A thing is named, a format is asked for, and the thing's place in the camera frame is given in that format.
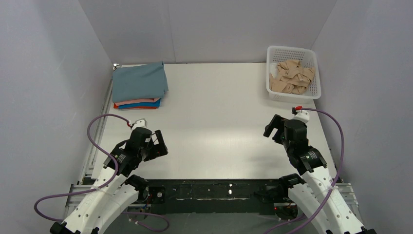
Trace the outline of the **grey-blue t shirt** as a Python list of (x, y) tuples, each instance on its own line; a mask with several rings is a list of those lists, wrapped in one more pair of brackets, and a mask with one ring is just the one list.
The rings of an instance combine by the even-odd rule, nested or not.
[(167, 76), (162, 61), (121, 67), (113, 72), (113, 102), (163, 98), (168, 90)]

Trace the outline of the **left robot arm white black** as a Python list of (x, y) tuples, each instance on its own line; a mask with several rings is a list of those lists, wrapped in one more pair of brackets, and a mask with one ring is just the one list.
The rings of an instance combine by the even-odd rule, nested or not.
[(107, 158), (100, 175), (75, 210), (55, 222), (52, 234), (102, 234), (139, 198), (149, 198), (149, 183), (133, 172), (144, 161), (168, 154), (160, 130), (137, 127), (129, 139), (118, 143)]

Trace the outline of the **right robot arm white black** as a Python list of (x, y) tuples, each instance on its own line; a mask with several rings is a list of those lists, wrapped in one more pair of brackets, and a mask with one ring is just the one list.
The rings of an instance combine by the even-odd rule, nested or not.
[(346, 203), (334, 184), (320, 151), (309, 145), (306, 111), (292, 119), (274, 115), (265, 127), (264, 137), (282, 145), (296, 174), (280, 178), (283, 194), (295, 203), (319, 234), (374, 234), (366, 228)]

